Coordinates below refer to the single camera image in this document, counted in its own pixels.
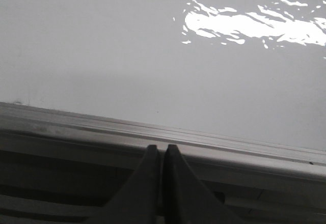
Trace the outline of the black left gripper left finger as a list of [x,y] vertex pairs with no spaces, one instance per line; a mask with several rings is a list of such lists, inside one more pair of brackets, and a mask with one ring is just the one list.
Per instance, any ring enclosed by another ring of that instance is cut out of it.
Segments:
[[123,187],[84,223],[156,223],[160,155],[149,145]]

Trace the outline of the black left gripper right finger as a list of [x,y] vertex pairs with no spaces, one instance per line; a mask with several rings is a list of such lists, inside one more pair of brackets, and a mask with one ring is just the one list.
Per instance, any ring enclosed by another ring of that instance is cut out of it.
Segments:
[[162,171],[165,223],[242,223],[195,176],[176,145],[168,145]]

